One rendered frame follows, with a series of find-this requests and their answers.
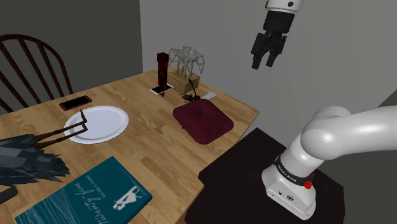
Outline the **dark red blocky figure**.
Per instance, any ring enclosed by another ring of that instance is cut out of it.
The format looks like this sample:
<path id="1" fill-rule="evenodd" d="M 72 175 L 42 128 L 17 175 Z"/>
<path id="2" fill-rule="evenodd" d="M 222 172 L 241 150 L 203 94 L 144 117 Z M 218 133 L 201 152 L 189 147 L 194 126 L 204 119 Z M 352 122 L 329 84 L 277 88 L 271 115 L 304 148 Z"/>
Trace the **dark red blocky figure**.
<path id="1" fill-rule="evenodd" d="M 165 90 L 167 86 L 167 68 L 169 62 L 169 55 L 161 52 L 157 54 L 158 62 L 158 85 L 162 90 Z"/>

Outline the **wooden table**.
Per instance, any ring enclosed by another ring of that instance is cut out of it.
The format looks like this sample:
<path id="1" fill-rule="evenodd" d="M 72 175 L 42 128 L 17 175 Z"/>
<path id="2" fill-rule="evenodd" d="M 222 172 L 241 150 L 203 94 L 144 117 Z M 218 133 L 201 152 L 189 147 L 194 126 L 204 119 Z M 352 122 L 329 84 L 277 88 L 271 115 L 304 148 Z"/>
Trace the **wooden table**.
<path id="1" fill-rule="evenodd" d="M 199 172 L 231 148 L 258 116 L 258 110 L 221 92 L 213 100 L 233 121 L 233 129 L 201 145 L 181 128 L 173 109 L 183 100 L 174 90 L 164 96 L 151 92 L 157 72 L 148 71 L 91 88 L 85 95 L 94 106 L 110 105 L 129 116 L 128 127 L 100 144 L 66 140 L 46 148 L 70 170 L 58 181 L 41 180 L 18 186 L 18 194 L 0 205 L 0 224 L 15 224 L 15 217 L 109 157 L 116 158 L 153 198 L 130 224 L 182 224 L 183 216 L 203 189 Z"/>

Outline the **dark robot stand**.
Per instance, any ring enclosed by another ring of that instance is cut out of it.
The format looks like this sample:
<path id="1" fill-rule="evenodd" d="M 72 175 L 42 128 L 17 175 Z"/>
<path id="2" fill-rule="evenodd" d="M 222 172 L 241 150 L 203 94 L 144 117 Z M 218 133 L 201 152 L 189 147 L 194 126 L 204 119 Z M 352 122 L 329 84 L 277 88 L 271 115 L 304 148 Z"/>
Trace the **dark robot stand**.
<path id="1" fill-rule="evenodd" d="M 344 224 L 344 189 L 319 170 L 316 210 L 308 220 L 267 196 L 261 173 L 284 150 L 262 130 L 250 132 L 200 171 L 204 189 L 187 210 L 186 224 Z"/>

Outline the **dark spiky bird figure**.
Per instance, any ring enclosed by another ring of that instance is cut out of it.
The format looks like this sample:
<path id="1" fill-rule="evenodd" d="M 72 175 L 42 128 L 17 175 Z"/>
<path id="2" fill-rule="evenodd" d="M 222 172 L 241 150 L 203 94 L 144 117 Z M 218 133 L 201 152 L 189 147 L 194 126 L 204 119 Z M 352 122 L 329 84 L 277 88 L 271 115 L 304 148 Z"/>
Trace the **dark spiky bird figure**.
<path id="1" fill-rule="evenodd" d="M 80 116 L 81 122 L 52 132 L 0 139 L 0 185 L 37 183 L 39 179 L 59 182 L 60 176 L 68 175 L 64 161 L 44 148 L 86 132 L 87 119 L 82 111 Z"/>

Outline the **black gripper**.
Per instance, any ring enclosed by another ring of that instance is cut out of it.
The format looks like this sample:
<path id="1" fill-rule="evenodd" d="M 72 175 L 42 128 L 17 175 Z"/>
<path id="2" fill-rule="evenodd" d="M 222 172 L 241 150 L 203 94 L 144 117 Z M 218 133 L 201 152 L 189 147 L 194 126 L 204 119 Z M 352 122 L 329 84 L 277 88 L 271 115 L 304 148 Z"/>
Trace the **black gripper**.
<path id="1" fill-rule="evenodd" d="M 263 29 L 265 34 L 258 33 L 251 50 L 253 55 L 252 68 L 258 69 L 263 56 L 268 52 L 269 56 L 266 66 L 272 67 L 275 59 L 283 51 L 286 42 L 286 36 L 290 30 L 291 24 L 295 18 L 292 13 L 281 11 L 268 11 Z"/>

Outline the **white skeleton figure on block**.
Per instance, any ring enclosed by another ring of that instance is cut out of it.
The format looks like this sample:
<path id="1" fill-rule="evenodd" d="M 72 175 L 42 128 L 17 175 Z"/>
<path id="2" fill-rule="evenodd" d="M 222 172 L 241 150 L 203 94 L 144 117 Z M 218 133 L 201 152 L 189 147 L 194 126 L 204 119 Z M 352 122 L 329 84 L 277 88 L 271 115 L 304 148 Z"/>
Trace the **white skeleton figure on block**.
<path id="1" fill-rule="evenodd" d="M 194 50 L 192 46 L 184 45 L 182 48 L 169 50 L 168 66 L 173 62 L 176 63 L 176 70 L 168 74 L 168 84 L 181 94 L 193 90 L 193 87 L 197 88 L 200 76 L 193 72 L 193 68 L 198 67 L 199 73 L 202 74 L 205 66 L 204 55 Z"/>

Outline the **white round plate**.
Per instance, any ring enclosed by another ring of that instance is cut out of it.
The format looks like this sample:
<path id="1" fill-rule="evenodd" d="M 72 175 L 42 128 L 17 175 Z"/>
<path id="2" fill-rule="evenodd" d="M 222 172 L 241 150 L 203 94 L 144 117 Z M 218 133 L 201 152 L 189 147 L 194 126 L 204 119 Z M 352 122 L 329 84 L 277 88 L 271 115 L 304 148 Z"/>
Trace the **white round plate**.
<path id="1" fill-rule="evenodd" d="M 69 138 L 79 144 L 97 144 L 119 136 L 129 124 L 128 114 L 114 106 L 94 106 L 83 110 L 87 131 Z"/>

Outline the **dark red square plate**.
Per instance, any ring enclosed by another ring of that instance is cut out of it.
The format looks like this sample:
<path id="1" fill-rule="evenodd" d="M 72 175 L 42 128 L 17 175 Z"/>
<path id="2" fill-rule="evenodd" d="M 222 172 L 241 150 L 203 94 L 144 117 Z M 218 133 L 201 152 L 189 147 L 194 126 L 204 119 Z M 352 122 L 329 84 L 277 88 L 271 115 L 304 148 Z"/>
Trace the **dark red square plate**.
<path id="1" fill-rule="evenodd" d="M 234 127 L 233 121 L 207 99 L 179 106 L 172 115 L 199 144 L 209 144 Z"/>

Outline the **brown insect figure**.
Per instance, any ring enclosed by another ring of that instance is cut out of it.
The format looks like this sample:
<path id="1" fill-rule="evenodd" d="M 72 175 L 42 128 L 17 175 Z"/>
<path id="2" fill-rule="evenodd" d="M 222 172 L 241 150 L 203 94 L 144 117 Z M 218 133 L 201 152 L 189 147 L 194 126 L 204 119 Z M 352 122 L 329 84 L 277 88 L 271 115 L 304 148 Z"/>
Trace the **brown insect figure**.
<path id="1" fill-rule="evenodd" d="M 180 96 L 184 99 L 185 103 L 193 102 L 200 100 L 201 97 L 196 93 L 195 87 L 191 79 L 188 79 L 190 85 L 192 86 L 194 94 L 180 94 Z"/>

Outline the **red-cased black phone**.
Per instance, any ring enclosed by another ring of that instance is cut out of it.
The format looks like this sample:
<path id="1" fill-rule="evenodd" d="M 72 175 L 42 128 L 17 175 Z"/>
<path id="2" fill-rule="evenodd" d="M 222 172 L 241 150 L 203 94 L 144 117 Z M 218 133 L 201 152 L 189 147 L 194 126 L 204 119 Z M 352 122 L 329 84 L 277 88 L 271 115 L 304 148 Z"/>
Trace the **red-cased black phone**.
<path id="1" fill-rule="evenodd" d="M 92 102 L 91 98 L 89 98 L 89 96 L 87 96 L 87 95 L 84 95 L 84 96 L 77 97 L 77 98 L 74 98 L 74 99 L 71 99 L 71 100 L 68 100 L 68 101 L 61 102 L 59 104 L 59 106 L 64 111 L 67 111 L 67 110 L 70 110 L 70 109 L 73 109 L 73 108 L 77 108 L 79 106 L 82 106 L 84 104 L 88 104 L 88 103 L 91 103 L 91 102 Z"/>

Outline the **white phone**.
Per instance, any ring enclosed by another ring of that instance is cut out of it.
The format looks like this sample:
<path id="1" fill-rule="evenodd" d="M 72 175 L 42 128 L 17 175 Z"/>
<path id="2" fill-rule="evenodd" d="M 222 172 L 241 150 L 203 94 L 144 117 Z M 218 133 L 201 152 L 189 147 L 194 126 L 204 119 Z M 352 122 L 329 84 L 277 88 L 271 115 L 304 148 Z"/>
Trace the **white phone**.
<path id="1" fill-rule="evenodd" d="M 156 95 L 159 95 L 159 94 L 162 94 L 172 88 L 174 88 L 172 85 L 166 84 L 166 87 L 157 86 L 157 87 L 151 88 L 150 91 Z"/>

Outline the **black cylinder object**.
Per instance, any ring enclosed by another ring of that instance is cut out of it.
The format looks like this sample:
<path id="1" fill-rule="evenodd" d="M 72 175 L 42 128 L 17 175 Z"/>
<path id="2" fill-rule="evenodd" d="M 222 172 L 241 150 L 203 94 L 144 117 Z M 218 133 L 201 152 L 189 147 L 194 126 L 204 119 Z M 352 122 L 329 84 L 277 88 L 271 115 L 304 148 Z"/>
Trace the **black cylinder object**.
<path id="1" fill-rule="evenodd" d="M 18 194 L 18 190 L 15 186 L 10 186 L 4 191 L 0 192 L 0 204 L 5 203 L 6 201 L 12 199 Z"/>

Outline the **teal book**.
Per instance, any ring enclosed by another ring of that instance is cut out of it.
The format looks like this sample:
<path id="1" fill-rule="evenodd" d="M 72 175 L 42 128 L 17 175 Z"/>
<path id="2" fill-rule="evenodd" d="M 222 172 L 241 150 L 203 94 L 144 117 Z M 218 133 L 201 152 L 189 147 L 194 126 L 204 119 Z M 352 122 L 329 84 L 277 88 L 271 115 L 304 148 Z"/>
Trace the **teal book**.
<path id="1" fill-rule="evenodd" d="M 15 217 L 17 224 L 128 224 L 153 198 L 109 157 Z"/>

